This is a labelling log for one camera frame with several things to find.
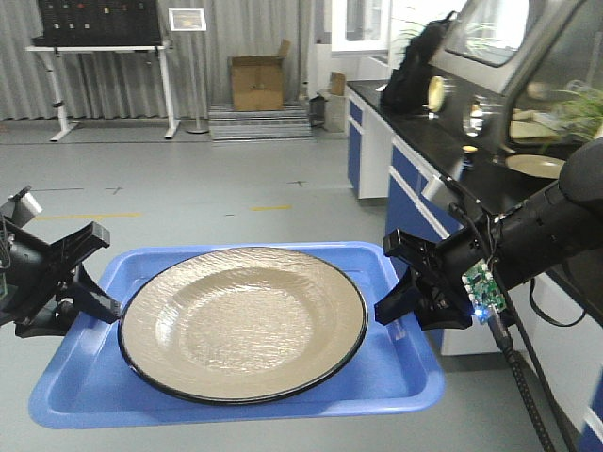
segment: black countertop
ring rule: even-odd
[[[459,188],[469,199],[480,200],[483,208],[491,214],[508,212],[553,182],[509,169],[504,165],[504,157],[487,150],[478,150],[473,158],[473,167],[463,169],[463,146],[469,143],[452,136],[427,115],[398,115],[381,107],[381,93],[375,89],[386,82],[350,81],[348,86],[381,115],[400,138],[442,175],[458,182]],[[603,281],[599,273],[602,268],[603,250],[587,250],[568,259],[567,268],[554,266],[546,273],[601,325],[603,301],[600,300],[600,294],[603,293]]]
[[[508,169],[504,159],[482,149],[475,152],[472,169],[463,169],[463,146],[469,143],[453,137],[427,116],[402,116],[381,107],[381,94],[375,88],[383,83],[386,81],[369,80],[349,82],[348,85],[381,115],[399,137],[442,175],[459,182],[461,188],[470,197],[479,199],[488,212],[507,212],[552,182]]]

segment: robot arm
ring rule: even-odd
[[[583,250],[603,246],[602,156],[603,138],[577,150],[559,181],[504,218],[473,223],[465,216],[467,226],[437,244],[399,230],[386,236],[385,254],[401,258],[409,268],[375,306],[376,319],[387,324],[415,312],[424,330],[468,328],[472,315],[481,312],[479,300],[467,292],[467,272],[481,259],[511,289]],[[504,309],[500,314],[504,319]],[[509,316],[506,320],[513,322]]]
[[[47,244],[22,227],[40,211],[30,187],[0,206],[0,326],[16,324],[19,337],[64,335],[79,311],[106,323],[119,303],[88,276],[82,262],[109,246],[109,233],[92,222]]]

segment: metal steps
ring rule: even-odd
[[[209,133],[213,141],[314,138],[308,114],[299,104],[271,111],[234,111],[232,105],[212,105]]]

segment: green circuit board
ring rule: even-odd
[[[507,307],[506,300],[502,295],[492,272],[483,260],[464,273],[464,290],[473,304],[473,312],[480,323],[485,323],[492,310],[501,312]]]

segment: black backpack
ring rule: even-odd
[[[420,35],[412,38],[404,51],[404,59],[392,71],[381,93],[381,105],[396,113],[416,113],[427,103],[427,90],[432,78],[430,59],[453,22],[452,11],[446,18],[431,21]]]

